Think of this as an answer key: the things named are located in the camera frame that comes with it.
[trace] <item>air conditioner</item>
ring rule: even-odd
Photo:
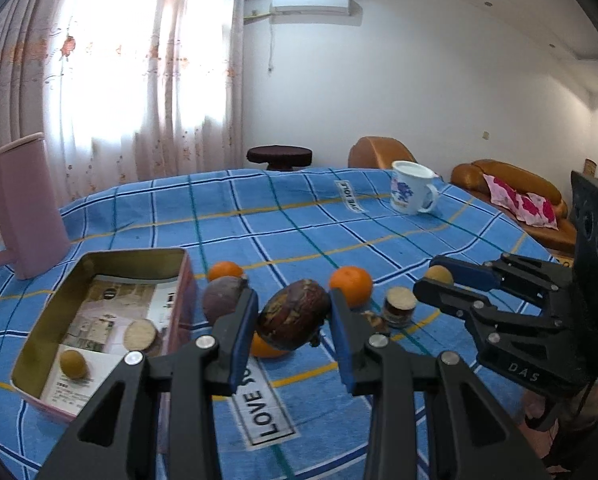
[[[272,0],[274,14],[350,14],[350,0]]]

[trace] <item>brown leather sofa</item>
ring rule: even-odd
[[[348,153],[349,168],[391,170],[395,160],[417,161],[409,149],[391,137],[361,137]]]
[[[537,174],[496,160],[475,160],[471,164],[460,164],[452,170],[450,181],[455,186],[461,187],[471,195],[483,200],[483,202],[490,203],[490,190],[483,178],[484,173],[500,178],[519,193],[532,192],[550,200],[557,216],[558,231],[545,227],[529,226],[523,222],[519,222],[519,225],[542,246],[565,254],[574,254],[576,229],[567,220],[568,206],[554,184]],[[510,211],[499,206],[495,207],[501,209],[503,213],[516,221]]]

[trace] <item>stool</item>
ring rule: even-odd
[[[297,146],[256,146],[248,150],[246,158],[258,164],[267,162],[269,171],[292,171],[309,166],[313,162],[313,152]]]

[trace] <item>curtain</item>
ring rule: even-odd
[[[0,146],[38,131],[58,205],[242,166],[244,0],[10,0]]]

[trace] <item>tablecloth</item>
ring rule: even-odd
[[[87,251],[184,247],[199,296],[209,266],[232,260],[246,270],[260,308],[295,280],[327,287],[337,267],[362,266],[374,280],[369,307],[375,311],[389,287],[412,287],[437,254],[477,263],[502,251],[550,258],[505,215],[440,179],[432,214],[395,213],[390,177],[382,170],[328,168],[218,171],[114,187],[61,209],[72,240],[61,263],[23,281],[0,267],[0,457],[13,475],[34,478],[64,426],[12,391],[10,370],[49,295]],[[490,298],[501,309],[538,312],[501,291]],[[461,320],[418,304],[413,321],[393,339],[413,352],[458,352],[509,413],[519,408],[520,388],[476,363]],[[199,307],[190,329],[193,337],[210,330]],[[362,478],[370,404],[346,394],[327,325],[318,348],[251,358],[247,374],[236,396],[214,402],[226,480]],[[427,478],[425,412],[422,397],[415,400],[419,476]],[[163,458],[156,467],[163,478]]]

